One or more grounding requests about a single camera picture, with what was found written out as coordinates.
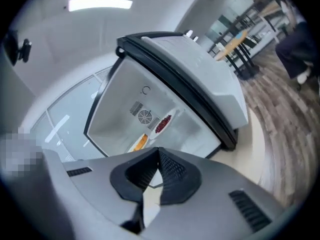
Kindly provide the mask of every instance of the food image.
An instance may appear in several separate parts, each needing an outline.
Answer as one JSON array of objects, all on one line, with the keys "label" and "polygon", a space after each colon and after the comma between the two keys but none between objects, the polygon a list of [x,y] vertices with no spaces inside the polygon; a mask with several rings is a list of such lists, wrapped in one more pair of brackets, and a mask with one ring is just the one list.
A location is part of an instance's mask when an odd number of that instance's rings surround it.
[{"label": "food image", "polygon": [[170,119],[171,119],[171,115],[168,115],[167,117],[165,117],[165,118],[157,125],[157,127],[156,127],[156,129],[155,129],[155,133],[156,133],[156,134],[160,133],[160,132],[163,130],[163,128],[165,128],[166,125],[169,123]]},{"label": "food image", "polygon": [[139,141],[139,143],[134,147],[133,151],[138,151],[143,148],[143,146],[146,144],[148,140],[148,135],[144,134]]}]

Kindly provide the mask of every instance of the black pants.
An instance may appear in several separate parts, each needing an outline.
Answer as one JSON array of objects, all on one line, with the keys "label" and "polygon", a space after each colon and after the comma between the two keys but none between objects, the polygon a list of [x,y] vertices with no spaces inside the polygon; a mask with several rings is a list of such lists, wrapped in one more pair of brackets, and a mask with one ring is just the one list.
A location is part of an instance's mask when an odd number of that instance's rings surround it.
[{"label": "black pants", "polygon": [[275,47],[275,52],[291,79],[297,77],[307,69],[307,65],[303,60],[291,56],[293,49],[301,47],[314,53],[316,56],[317,48],[306,22],[299,23],[296,26],[295,31]]}]

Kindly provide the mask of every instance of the ceiling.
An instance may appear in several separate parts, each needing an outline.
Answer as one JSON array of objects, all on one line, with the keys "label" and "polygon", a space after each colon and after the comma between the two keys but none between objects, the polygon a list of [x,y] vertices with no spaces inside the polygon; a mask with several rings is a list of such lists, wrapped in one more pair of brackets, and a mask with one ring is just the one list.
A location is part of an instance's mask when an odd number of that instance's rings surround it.
[{"label": "ceiling", "polygon": [[68,0],[29,0],[10,28],[18,30],[20,42],[28,38],[32,49],[29,62],[18,63],[14,70],[39,96],[77,66],[113,53],[118,37],[174,31],[196,0],[131,1],[128,10],[92,8],[69,12],[64,8]]}]

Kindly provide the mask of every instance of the white shoe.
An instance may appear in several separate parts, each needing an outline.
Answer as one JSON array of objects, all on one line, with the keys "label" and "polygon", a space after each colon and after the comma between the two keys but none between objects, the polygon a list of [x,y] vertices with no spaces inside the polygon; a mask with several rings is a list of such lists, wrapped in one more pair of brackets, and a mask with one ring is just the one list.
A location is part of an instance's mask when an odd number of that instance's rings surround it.
[{"label": "white shoe", "polygon": [[300,85],[304,84],[305,81],[307,81],[308,76],[310,76],[311,74],[311,68],[308,67],[303,73],[301,73],[300,75],[298,75],[297,77],[297,81]]}]

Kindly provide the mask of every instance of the ceiling light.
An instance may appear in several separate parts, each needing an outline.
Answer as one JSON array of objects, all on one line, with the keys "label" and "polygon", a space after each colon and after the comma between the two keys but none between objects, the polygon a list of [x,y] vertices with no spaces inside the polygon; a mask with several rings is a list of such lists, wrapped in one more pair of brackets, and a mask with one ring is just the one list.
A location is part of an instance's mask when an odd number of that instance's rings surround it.
[{"label": "ceiling light", "polygon": [[130,9],[132,1],[130,0],[69,0],[68,10],[73,12],[88,8],[112,7]]}]

